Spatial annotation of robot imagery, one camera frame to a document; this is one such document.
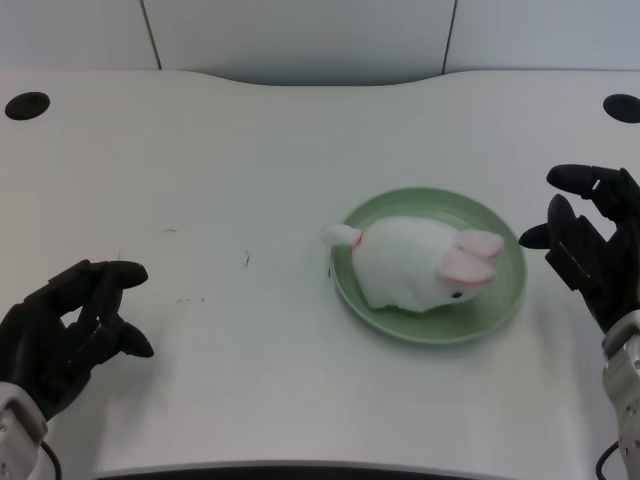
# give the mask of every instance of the rabbit ear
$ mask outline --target rabbit ear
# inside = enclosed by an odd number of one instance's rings
[[[444,254],[439,273],[446,280],[467,286],[485,285],[496,278],[490,265],[455,247]]]
[[[498,258],[502,253],[504,238],[482,230],[463,230],[454,239],[454,245],[480,258]]]

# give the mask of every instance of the stuffed bunny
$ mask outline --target stuffed bunny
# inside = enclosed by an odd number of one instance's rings
[[[322,240],[330,247],[351,245],[369,307],[413,312],[475,297],[496,276],[484,260],[497,258],[504,245],[500,235],[417,217],[384,218],[366,232],[335,225]]]

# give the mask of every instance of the green plate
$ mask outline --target green plate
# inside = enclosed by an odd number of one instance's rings
[[[425,344],[471,340],[513,317],[524,291],[527,268],[518,240],[495,213],[453,192],[409,188],[368,200],[356,208],[344,223],[366,230],[381,218],[398,215],[432,218],[458,229],[474,228],[502,235],[505,248],[494,265],[496,281],[468,302],[434,308],[423,314],[397,308],[372,310],[356,281],[349,247],[335,247],[331,253],[332,276],[338,290],[358,316],[389,335]]]

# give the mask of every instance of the wire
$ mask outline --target wire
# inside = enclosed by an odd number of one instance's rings
[[[60,466],[60,460],[58,460],[58,457],[53,453],[53,450],[47,442],[43,441],[40,446],[51,460],[51,463],[53,463],[53,469],[56,471],[56,480],[62,480],[62,467]]]
[[[604,451],[602,455],[600,455],[600,458],[596,462],[596,477],[598,477],[598,480],[607,480],[607,478],[602,474],[602,467],[604,466],[604,462],[606,462],[607,459],[611,456],[611,454],[615,452],[617,449],[618,449],[618,442],[611,445],[609,448],[607,448]]]

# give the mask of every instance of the white table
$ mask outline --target white table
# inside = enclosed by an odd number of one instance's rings
[[[0,118],[1,310],[83,258],[135,260],[150,274],[121,312],[156,356],[96,368],[54,420],[65,479],[272,460],[593,477],[617,432],[602,335],[542,254],[527,253],[526,299],[509,326],[424,348],[347,311],[318,234],[373,195],[422,185],[477,199],[521,233],[546,218],[555,164],[638,177],[640,126],[611,119],[602,101],[640,96],[640,73],[367,88],[0,75],[0,105],[32,90],[51,97],[44,115]]]

